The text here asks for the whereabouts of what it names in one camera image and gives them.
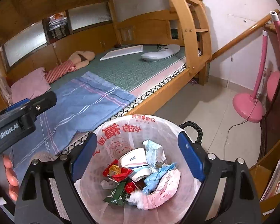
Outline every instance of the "green mattress cover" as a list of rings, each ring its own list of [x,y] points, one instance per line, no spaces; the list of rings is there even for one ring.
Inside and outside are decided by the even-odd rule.
[[[180,47],[180,51],[174,56],[157,62],[147,62],[141,58],[141,55],[146,52],[158,51],[160,48],[157,48],[156,45],[144,45],[142,53],[123,55],[100,61],[100,58],[112,50],[115,50],[115,48],[97,54],[96,58],[88,66],[68,73],[53,82],[51,90],[56,90],[73,78],[80,77],[87,71],[91,71],[129,92],[185,56],[184,47]]]

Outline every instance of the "green wrapper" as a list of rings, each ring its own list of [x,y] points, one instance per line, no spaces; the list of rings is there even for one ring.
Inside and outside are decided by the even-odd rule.
[[[114,204],[116,206],[123,206],[124,200],[123,197],[125,196],[126,191],[124,190],[126,181],[122,181],[118,183],[115,188],[113,189],[111,195],[107,196],[104,199],[104,202]]]

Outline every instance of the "trash bag liner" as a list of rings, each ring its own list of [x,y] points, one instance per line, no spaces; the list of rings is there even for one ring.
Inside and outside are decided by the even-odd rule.
[[[174,224],[182,219],[194,200],[201,183],[195,179],[178,147],[178,134],[183,131],[177,125],[159,117],[130,115],[118,117],[98,127],[94,133],[98,143],[88,164],[78,193],[93,219],[99,224]],[[145,148],[145,140],[163,146],[168,164],[177,162],[181,172],[176,194],[161,206],[150,210],[138,210],[136,206],[124,207],[104,202],[111,190],[103,190],[102,172],[114,160],[136,148]]]

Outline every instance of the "wooden ladder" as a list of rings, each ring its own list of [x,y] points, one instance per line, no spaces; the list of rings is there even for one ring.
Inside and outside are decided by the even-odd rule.
[[[204,84],[206,63],[211,58],[211,37],[205,5],[202,0],[169,0],[171,12],[176,12],[184,38],[186,64],[190,74],[199,71],[199,83]],[[197,34],[199,33],[199,49],[202,55],[198,57]]]

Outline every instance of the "wooden handrail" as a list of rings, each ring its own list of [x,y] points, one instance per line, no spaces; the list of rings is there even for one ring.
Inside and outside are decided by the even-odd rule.
[[[274,10],[277,14],[280,13],[278,9]],[[259,28],[263,27],[266,22],[268,22],[271,19],[270,14],[266,15],[264,18],[259,20],[256,24],[248,28],[246,31],[242,32],[238,37],[230,41],[228,44],[224,45],[221,49],[213,53],[212,58],[209,60],[211,62],[212,60],[216,59],[218,56],[222,55],[224,52],[229,50],[231,47],[235,46],[237,43],[242,41],[243,39],[247,38],[250,34],[254,33]]]

